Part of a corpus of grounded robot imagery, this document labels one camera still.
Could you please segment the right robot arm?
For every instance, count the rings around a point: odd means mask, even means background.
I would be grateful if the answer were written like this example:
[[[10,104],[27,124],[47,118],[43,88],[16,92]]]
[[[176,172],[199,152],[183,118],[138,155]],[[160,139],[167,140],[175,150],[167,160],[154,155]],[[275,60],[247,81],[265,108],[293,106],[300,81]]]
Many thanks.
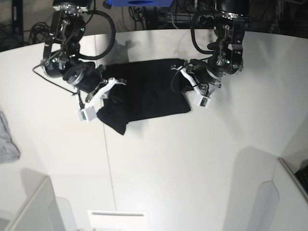
[[[90,0],[55,0],[49,35],[45,40],[43,59],[39,64],[50,78],[61,77],[63,81],[87,93],[87,101],[98,94],[107,80],[102,77],[105,67],[95,66],[95,61],[105,57],[113,48],[116,40],[116,26],[105,12],[91,9]],[[106,50],[96,56],[80,53],[87,22],[83,14],[99,15],[105,18],[111,28],[111,37]]]

